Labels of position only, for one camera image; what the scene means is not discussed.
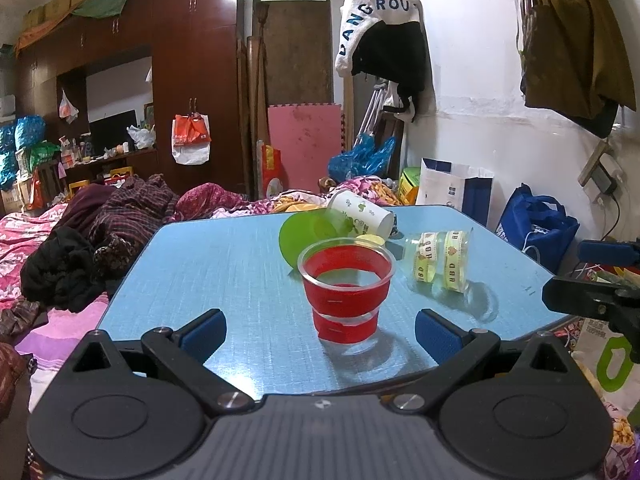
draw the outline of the paper cup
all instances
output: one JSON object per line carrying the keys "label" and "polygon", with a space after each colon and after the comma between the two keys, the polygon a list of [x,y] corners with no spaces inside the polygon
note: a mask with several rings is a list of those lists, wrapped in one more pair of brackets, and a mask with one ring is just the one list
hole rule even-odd
{"label": "paper cup", "polygon": [[327,207],[353,221],[353,230],[357,235],[377,235],[385,240],[391,236],[394,214],[351,191],[339,191]]}

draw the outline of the yellow cap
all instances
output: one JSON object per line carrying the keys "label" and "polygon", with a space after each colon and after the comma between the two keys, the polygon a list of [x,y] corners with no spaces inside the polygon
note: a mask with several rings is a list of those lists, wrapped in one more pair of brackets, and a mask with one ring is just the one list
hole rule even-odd
{"label": "yellow cap", "polygon": [[382,236],[378,235],[360,235],[356,236],[356,240],[366,240],[367,242],[371,242],[380,246],[383,246],[385,244],[385,239]]}

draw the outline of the white plastic bag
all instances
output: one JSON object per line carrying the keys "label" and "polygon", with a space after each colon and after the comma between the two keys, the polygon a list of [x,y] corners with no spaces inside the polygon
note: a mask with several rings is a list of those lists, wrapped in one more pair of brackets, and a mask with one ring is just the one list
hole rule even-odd
{"label": "white plastic bag", "polygon": [[[211,129],[209,128],[209,116],[202,115],[201,117],[204,120],[210,136]],[[182,164],[184,166],[198,166],[209,160],[209,153],[211,149],[210,142],[201,142],[190,146],[174,146],[174,131],[175,120],[171,126],[171,152],[178,164]]]}
{"label": "white plastic bag", "polygon": [[156,142],[156,128],[151,128],[151,131],[146,128],[137,128],[130,126],[127,128],[129,137],[136,143],[136,148],[141,150],[142,148],[151,148]]}
{"label": "white plastic bag", "polygon": [[606,322],[585,319],[573,354],[596,377],[604,400],[628,415],[640,400],[640,365],[631,362],[631,345]]}
{"label": "white plastic bag", "polygon": [[64,90],[62,91],[62,101],[60,101],[58,114],[60,115],[60,119],[66,119],[66,122],[69,124],[78,118],[78,109],[66,98]]}

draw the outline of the blue gripper pad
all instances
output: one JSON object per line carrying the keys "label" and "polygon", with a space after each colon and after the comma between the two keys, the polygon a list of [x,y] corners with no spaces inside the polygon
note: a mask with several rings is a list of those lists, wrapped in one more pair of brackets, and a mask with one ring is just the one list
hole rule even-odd
{"label": "blue gripper pad", "polygon": [[471,341],[472,337],[457,325],[431,309],[415,317],[415,340],[441,365]]}
{"label": "blue gripper pad", "polygon": [[213,309],[174,332],[178,346],[204,364],[226,339],[226,318]]}

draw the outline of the plastic cup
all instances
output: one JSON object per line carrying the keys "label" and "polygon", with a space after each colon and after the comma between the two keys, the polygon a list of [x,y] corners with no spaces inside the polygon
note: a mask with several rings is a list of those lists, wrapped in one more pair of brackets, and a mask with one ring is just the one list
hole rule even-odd
{"label": "plastic cup", "polygon": [[344,215],[316,209],[291,215],[280,228],[280,253],[292,269],[298,268],[298,257],[310,245],[329,238],[344,237],[353,228]]}
{"label": "plastic cup", "polygon": [[[324,278],[332,271],[348,269],[371,272],[377,279],[359,285],[331,283]],[[380,305],[389,293],[396,270],[389,251],[355,238],[322,240],[300,254],[298,270],[320,339],[354,344],[375,333]]]}

